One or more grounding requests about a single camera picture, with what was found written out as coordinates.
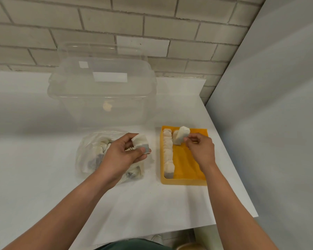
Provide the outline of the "person's green clothing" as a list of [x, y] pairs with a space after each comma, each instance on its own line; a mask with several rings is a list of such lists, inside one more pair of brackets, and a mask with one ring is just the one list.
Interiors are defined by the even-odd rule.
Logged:
[[94, 250], [173, 250], [151, 240], [134, 238], [105, 244]]

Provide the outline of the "person's left hand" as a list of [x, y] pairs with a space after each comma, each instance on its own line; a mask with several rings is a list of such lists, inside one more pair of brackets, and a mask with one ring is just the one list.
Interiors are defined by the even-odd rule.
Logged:
[[131, 139], [137, 133], [126, 133], [113, 141], [96, 172], [111, 186], [116, 185], [128, 168], [139, 161], [125, 161], [125, 151], [133, 147]]

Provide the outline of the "row of tea bags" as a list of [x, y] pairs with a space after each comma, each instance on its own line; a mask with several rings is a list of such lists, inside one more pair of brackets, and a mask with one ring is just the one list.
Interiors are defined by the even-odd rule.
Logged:
[[167, 179], [174, 178], [175, 165], [173, 162], [173, 142], [170, 129], [163, 130], [163, 175]]

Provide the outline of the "large clear plastic container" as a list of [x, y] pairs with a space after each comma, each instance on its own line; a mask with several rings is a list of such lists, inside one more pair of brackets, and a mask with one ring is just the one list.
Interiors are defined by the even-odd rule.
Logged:
[[[62, 42], [47, 94], [81, 128], [143, 125], [154, 116], [157, 80], [139, 47]], [[104, 101], [113, 101], [111, 112]]]

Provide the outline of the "person's right forearm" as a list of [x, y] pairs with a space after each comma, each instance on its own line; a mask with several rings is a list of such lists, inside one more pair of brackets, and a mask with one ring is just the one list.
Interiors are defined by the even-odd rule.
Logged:
[[240, 202], [215, 163], [200, 164], [224, 250], [279, 250]]

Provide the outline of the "clear plastic bag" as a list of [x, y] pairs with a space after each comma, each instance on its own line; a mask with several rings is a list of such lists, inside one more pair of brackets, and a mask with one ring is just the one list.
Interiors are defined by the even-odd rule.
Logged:
[[[114, 130], [100, 130], [85, 136], [81, 140], [75, 156], [75, 172], [77, 178], [82, 180], [86, 179], [89, 175], [91, 175], [89, 173], [84, 173], [84, 168], [87, 165], [89, 159], [91, 159], [91, 156], [94, 155], [93, 148], [97, 144], [100, 144], [102, 140], [110, 140], [110, 143], [112, 143], [113, 141], [117, 140], [118, 138], [122, 137], [125, 134], [126, 134], [125, 132]], [[143, 162], [145, 175], [145, 173], [151, 168], [153, 159], [150, 155], [148, 155], [145, 160], [140, 162]]]

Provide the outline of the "person's right hand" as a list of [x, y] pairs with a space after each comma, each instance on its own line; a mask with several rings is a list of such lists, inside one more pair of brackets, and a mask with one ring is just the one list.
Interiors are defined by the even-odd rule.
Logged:
[[198, 163], [200, 170], [207, 175], [212, 169], [217, 167], [215, 160], [215, 146], [210, 137], [200, 133], [191, 133], [186, 140], [196, 142], [196, 150], [191, 151], [194, 160]]

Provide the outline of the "person's left forearm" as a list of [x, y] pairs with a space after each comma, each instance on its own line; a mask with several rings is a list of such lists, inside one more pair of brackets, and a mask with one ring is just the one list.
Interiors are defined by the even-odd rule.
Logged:
[[115, 168], [100, 167], [2, 250], [69, 250], [101, 197], [122, 175]]

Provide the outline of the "pile of bagged tea bags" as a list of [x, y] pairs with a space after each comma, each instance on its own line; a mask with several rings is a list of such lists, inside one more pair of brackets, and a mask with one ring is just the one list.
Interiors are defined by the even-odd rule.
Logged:
[[[110, 147], [110, 140], [102, 140], [100, 144], [97, 144], [93, 148], [94, 155], [91, 156], [87, 165], [84, 168], [84, 173], [93, 173], [100, 166], [100, 163], [103, 161], [103, 157]], [[143, 162], [133, 163], [128, 170], [123, 174], [118, 184], [136, 181], [141, 179], [144, 175], [144, 165]]]

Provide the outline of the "yellow plastic tray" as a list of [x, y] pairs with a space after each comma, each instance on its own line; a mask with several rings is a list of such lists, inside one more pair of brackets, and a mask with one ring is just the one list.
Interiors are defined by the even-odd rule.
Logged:
[[163, 130], [170, 129], [172, 131], [179, 130], [180, 127], [162, 126], [160, 133], [160, 181], [164, 185], [187, 185], [187, 186], [206, 186], [206, 179], [200, 170], [198, 163], [194, 160], [189, 148], [182, 144], [173, 146], [173, 163], [175, 172], [172, 179], [164, 176], [166, 162], [163, 147]]

